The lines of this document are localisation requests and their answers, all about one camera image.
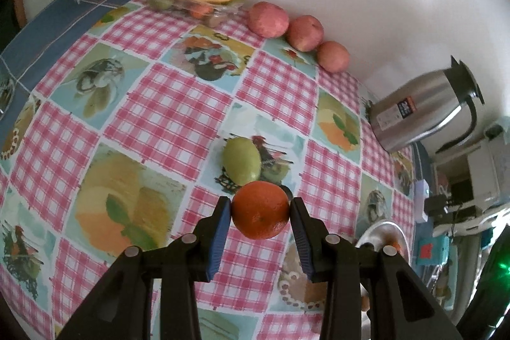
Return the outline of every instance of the label sticker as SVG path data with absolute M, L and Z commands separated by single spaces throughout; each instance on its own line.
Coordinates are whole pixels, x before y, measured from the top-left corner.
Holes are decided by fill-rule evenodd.
M 416 106 L 411 97 L 406 97 L 397 104 L 392 105 L 381 114 L 378 114 L 376 119 L 381 127 L 381 130 L 387 130 L 395 126 L 403 119 L 409 117 L 416 111 Z

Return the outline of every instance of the red apple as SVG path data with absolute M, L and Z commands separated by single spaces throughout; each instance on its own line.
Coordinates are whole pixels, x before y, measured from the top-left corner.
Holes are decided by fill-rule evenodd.
M 338 42 L 326 41 L 317 48 L 317 62 L 330 73 L 340 73 L 349 67 L 349 52 Z
M 287 31 L 287 42 L 298 51 L 311 51 L 322 42 L 324 28 L 316 17 L 303 15 L 292 20 Z
M 248 28 L 264 38 L 282 36 L 289 27 L 289 15 L 283 8 L 259 2 L 248 11 Z

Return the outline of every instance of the metal bowl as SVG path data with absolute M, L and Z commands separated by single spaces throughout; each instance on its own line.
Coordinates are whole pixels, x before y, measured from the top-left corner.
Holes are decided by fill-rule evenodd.
M 373 224 L 361 236 L 360 240 L 356 243 L 356 247 L 359 248 L 365 243 L 371 243 L 374 246 L 374 251 L 378 252 L 385 245 L 389 245 L 392 242 L 398 242 L 402 247 L 402 250 L 404 250 L 404 255 L 402 256 L 409 264 L 411 260 L 409 244 L 402 229 L 393 221 L 383 219 Z

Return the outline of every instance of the thermos handle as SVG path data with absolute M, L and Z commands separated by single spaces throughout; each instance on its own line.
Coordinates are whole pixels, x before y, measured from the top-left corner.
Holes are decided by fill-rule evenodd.
M 465 143 L 466 140 L 469 139 L 471 133 L 475 130 L 476 122 L 478 120 L 478 117 L 476 116 L 475 103 L 473 103 L 473 99 L 471 97 L 466 98 L 466 103 L 468 104 L 469 111 L 471 112 L 471 125 L 469 126 L 468 131 L 466 131 L 462 136 L 443 144 L 443 146 L 437 150 L 436 154 L 444 152 L 453 146 L 460 146 L 461 144 Z

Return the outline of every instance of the clear plastic fruit box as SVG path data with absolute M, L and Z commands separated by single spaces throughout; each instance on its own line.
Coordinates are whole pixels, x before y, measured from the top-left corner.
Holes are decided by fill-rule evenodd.
M 231 0 L 225 4 L 199 2 L 195 0 L 147 0 L 154 11 L 187 11 L 189 15 L 200 19 L 204 25 L 215 28 L 239 12 L 246 0 Z

